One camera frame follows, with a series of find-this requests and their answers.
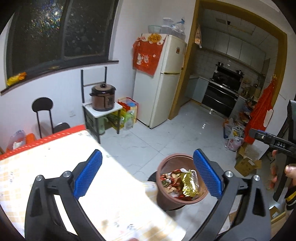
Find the blue lid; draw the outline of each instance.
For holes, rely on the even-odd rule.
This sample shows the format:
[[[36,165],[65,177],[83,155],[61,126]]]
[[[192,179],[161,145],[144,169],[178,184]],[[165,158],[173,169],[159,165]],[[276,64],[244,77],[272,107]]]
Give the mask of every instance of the blue lid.
[[[128,103],[128,106],[130,106],[130,107],[135,107],[135,106],[136,106],[136,104],[135,104],[135,103],[133,103],[133,102],[129,102],[129,103]]]

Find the plaid tablecloth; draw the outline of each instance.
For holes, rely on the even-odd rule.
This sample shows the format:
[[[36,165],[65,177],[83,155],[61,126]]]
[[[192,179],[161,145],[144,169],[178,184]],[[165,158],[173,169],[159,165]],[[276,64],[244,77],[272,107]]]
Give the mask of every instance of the plaid tablecloth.
[[[85,213],[107,241],[142,240],[180,241],[185,230],[153,203],[157,187],[130,175],[84,129],[76,126],[30,146],[0,156],[0,204],[24,236],[25,213],[29,194],[37,175],[59,177],[86,161],[98,149],[103,163],[86,195],[79,199]],[[56,202],[68,231],[73,229],[59,196]]]

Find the food scrap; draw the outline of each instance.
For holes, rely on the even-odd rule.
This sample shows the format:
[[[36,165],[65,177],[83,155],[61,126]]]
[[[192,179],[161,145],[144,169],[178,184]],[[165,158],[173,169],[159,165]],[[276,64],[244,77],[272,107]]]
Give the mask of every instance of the food scrap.
[[[12,76],[10,77],[7,81],[6,81],[6,84],[8,86],[11,86],[11,85],[14,85],[16,84],[17,82],[21,81],[21,80],[24,80],[25,77],[26,77],[27,73],[26,72],[23,72],[23,73],[19,73],[15,76]]]
[[[184,201],[192,201],[198,197],[199,185],[195,170],[177,169],[170,173],[162,174],[160,181],[172,197]]]

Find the refrigerator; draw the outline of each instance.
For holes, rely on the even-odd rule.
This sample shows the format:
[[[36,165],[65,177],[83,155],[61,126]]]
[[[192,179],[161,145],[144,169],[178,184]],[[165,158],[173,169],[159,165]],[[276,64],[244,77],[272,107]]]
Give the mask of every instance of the refrigerator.
[[[139,104],[137,119],[150,128],[168,119],[186,46],[183,40],[168,35],[155,74],[151,76],[136,70],[133,99]]]

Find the rice cooker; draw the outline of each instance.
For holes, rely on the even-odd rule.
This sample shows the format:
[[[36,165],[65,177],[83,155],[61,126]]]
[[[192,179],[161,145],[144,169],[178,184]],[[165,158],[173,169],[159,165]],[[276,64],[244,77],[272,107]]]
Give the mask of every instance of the rice cooker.
[[[104,82],[91,89],[89,94],[92,98],[93,108],[97,111],[108,111],[114,107],[116,88]]]

